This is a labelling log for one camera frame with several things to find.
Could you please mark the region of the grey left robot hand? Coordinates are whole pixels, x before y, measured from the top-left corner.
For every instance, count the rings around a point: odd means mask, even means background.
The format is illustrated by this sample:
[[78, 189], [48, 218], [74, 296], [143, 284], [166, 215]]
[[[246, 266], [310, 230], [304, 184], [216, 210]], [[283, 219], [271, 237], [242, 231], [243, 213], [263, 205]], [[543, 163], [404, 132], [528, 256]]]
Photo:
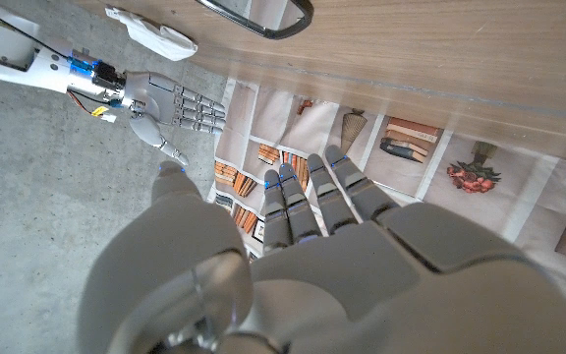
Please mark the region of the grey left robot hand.
[[151, 204], [92, 266], [83, 353], [566, 353], [566, 297], [447, 209], [397, 205], [338, 147], [264, 176], [263, 254], [160, 165]]

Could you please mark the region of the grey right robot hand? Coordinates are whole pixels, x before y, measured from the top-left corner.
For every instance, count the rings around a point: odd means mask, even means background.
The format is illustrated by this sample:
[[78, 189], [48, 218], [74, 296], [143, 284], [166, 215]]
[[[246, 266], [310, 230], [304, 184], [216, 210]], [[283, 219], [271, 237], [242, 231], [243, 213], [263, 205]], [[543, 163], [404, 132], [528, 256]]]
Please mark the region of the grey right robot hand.
[[189, 159], [162, 135], [160, 125], [219, 135], [226, 124], [220, 102], [154, 72], [126, 72], [122, 103], [132, 111], [134, 133], [183, 166]]

